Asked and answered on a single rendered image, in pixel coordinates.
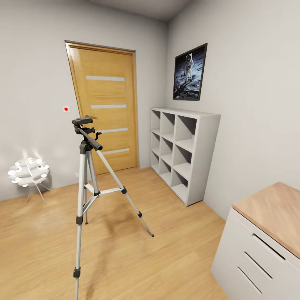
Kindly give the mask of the camera tripod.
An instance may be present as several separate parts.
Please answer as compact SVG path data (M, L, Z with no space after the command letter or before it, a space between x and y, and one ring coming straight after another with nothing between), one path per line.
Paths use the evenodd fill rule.
M92 129L83 127L85 124L93 123L92 118L77 118L76 120L72 120L72 124L74 125L76 134L81 134L84 137L84 140L82 140L80 145L80 176L79 176L79 194L78 194L78 213L76 216L76 224L78 224L77 228L77 254L76 254L76 267L73 272L73 277L76 278L75 282L75 300L78 300L78 288L79 288L79 277L80 277L80 249L81 249L81 232L82 232L82 223L83 223L83 215L85 214L86 222L85 224L88 224L88 218L87 218L87 210L91 207L91 205L95 202L96 199L98 199L101 195L107 195L110 193L115 193L122 191L123 194L126 195L128 200L130 201L131 205L134 207L134 209L137 212L137 215L141 220L144 222L145 226L151 233L152 237L154 237L154 234L150 231L149 227L146 225L145 221L142 218L142 213L137 210L134 203L132 202L131 198L127 194L127 190L125 186L123 186L114 171L112 170L111 166L103 156L101 150L103 149L103 146L97 142L98 135L101 135L102 132L96 133L96 139L90 137L89 133L95 133L95 128ZM117 184L120 186L119 188L110 189L110 190L98 190L98 183L96 180L96 174L95 174L95 168L92 158L92 149L95 149L97 153L99 154L102 161L105 163L106 167L110 171L111 175L114 177ZM88 169L87 169L87 162L89 164L90 174L92 178L92 184L91 186L88 183ZM93 196L90 198L89 201L87 201L87 190L89 190ZM83 199L85 199L85 204L83 204Z

